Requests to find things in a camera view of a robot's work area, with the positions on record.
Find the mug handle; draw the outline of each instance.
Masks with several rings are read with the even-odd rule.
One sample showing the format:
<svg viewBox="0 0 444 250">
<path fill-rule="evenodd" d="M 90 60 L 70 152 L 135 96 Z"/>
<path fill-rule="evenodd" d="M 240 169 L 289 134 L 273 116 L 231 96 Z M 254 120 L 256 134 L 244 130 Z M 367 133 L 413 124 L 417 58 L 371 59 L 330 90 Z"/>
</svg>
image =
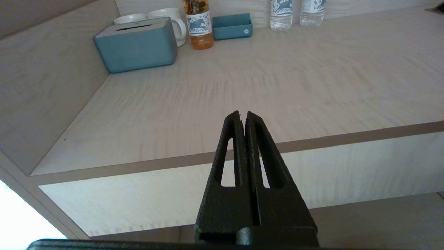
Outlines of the mug handle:
<svg viewBox="0 0 444 250">
<path fill-rule="evenodd" d="M 177 41 L 181 41 L 186 37 L 186 26 L 182 19 L 178 17 L 171 17 L 171 21 L 176 22 L 180 27 L 180 37 L 176 37 Z"/>
</svg>

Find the wall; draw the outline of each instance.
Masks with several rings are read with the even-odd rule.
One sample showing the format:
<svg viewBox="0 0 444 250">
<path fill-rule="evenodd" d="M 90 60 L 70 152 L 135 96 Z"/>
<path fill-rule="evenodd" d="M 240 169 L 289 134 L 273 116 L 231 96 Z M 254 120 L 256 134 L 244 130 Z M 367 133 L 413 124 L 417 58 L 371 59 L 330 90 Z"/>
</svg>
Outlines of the wall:
<svg viewBox="0 0 444 250">
<path fill-rule="evenodd" d="M 0 1 L 0 39 L 68 13 L 96 0 Z"/>
<path fill-rule="evenodd" d="M 117 16 L 98 0 L 0 40 L 0 151 L 25 174 L 109 75 L 93 37 Z"/>
<path fill-rule="evenodd" d="M 181 0 L 115 0 L 120 15 L 133 13 L 148 13 L 160 8 L 183 6 Z M 302 0 L 294 0 L 293 22 L 299 22 Z M 327 0 L 325 17 L 337 18 L 362 13 L 378 12 L 397 8 L 406 8 L 418 5 L 438 4 L 439 0 Z M 268 27 L 270 21 L 270 0 L 210 0 L 211 16 L 229 15 L 249 12 L 254 27 Z"/>
</svg>

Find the white mug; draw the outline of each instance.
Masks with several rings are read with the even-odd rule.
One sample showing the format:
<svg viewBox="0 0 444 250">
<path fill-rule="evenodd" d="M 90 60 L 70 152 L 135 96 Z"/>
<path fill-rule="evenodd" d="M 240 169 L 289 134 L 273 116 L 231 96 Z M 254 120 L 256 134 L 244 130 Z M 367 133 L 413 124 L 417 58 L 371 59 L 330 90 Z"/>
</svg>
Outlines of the white mug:
<svg viewBox="0 0 444 250">
<path fill-rule="evenodd" d="M 139 22 L 143 20 L 148 20 L 147 15 L 145 13 L 137 13 L 126 16 L 121 16 L 119 18 L 114 19 L 114 24 L 127 24 L 132 22 Z"/>
<path fill-rule="evenodd" d="M 186 26 L 183 20 L 180 18 L 178 8 L 165 8 L 160 10 L 151 11 L 147 14 L 148 19 L 170 17 L 173 22 L 174 35 L 176 36 L 177 47 L 182 46 L 185 43 Z"/>
</svg>

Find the water bottle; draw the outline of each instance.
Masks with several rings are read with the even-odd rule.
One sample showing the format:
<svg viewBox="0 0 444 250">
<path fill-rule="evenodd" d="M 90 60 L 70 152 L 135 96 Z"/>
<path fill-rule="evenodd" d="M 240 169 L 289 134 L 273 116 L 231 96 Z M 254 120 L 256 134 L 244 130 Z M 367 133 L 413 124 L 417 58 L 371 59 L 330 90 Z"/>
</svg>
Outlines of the water bottle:
<svg viewBox="0 0 444 250">
<path fill-rule="evenodd" d="M 325 0 L 303 0 L 301 8 L 302 26 L 320 26 L 324 21 Z"/>
<path fill-rule="evenodd" d="M 270 28 L 274 31 L 288 30 L 293 24 L 293 0 L 271 0 Z"/>
</svg>

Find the bright light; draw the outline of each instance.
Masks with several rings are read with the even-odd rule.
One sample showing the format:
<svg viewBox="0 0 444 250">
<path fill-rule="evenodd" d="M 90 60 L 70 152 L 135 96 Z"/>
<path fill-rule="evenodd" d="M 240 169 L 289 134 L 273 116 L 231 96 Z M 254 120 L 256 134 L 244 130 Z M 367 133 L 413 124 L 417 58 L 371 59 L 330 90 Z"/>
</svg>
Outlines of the bright light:
<svg viewBox="0 0 444 250">
<path fill-rule="evenodd" d="M 42 238 L 66 237 L 0 181 L 0 250 L 22 250 Z"/>
</svg>

